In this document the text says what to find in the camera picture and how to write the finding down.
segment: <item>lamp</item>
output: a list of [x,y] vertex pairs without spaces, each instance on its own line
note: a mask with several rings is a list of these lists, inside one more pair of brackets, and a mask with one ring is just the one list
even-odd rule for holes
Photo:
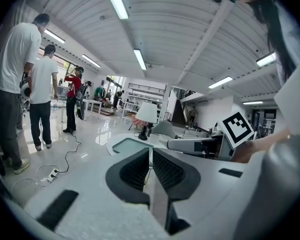
[[[136,119],[141,121],[145,121],[148,123],[156,123],[157,122],[157,105],[144,101],[135,116]],[[147,136],[147,127],[144,125],[142,128],[141,133],[139,134],[138,138],[140,140],[146,141]]]

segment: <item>hair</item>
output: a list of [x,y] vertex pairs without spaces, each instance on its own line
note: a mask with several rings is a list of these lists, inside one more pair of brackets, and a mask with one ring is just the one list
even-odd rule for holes
[[85,71],[84,68],[82,66],[77,66],[74,70],[75,71],[81,71],[81,74],[79,75],[79,78],[82,79],[82,74]]
[[37,26],[46,26],[50,21],[50,16],[46,13],[39,14],[37,17],[34,18],[33,24]]
[[53,44],[48,44],[44,48],[44,54],[43,54],[43,56],[48,55],[48,54],[52,54],[52,53],[55,53],[55,52],[56,52],[56,47]]
[[271,45],[276,52],[283,68],[283,79],[286,81],[295,70],[296,65],[284,42],[277,5],[274,0],[257,0],[247,4],[252,8],[258,22],[267,26],[268,48],[270,50]]

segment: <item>lamp base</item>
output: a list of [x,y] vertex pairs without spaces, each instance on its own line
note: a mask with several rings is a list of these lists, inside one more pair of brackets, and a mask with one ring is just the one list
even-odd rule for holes
[[142,140],[142,141],[146,141],[148,139],[147,135],[147,127],[143,126],[141,133],[138,136],[138,139]]

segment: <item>white t-shirt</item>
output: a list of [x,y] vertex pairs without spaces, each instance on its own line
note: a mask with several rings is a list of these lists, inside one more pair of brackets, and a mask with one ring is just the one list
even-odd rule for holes
[[38,60],[31,72],[31,104],[42,104],[51,101],[51,75],[58,73],[57,62],[48,56]]
[[20,94],[25,64],[36,62],[41,34],[36,25],[20,23],[8,33],[0,52],[0,90]]

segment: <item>black pants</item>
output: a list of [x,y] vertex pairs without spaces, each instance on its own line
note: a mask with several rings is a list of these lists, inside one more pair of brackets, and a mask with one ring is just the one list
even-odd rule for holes
[[119,98],[118,98],[117,96],[115,96],[115,97],[113,98],[113,108],[114,108],[114,109],[117,108],[118,101],[119,101]]
[[22,164],[16,129],[20,108],[19,96],[19,93],[0,90],[0,146],[3,159],[11,158],[15,170]]
[[39,121],[42,122],[42,139],[45,144],[51,144],[50,134],[50,107],[51,101],[41,104],[30,104],[30,122],[31,122],[31,134],[34,145],[40,146],[40,127]]
[[66,99],[66,128],[73,131],[76,130],[76,117],[75,117],[75,106],[77,99],[75,97],[68,97]]

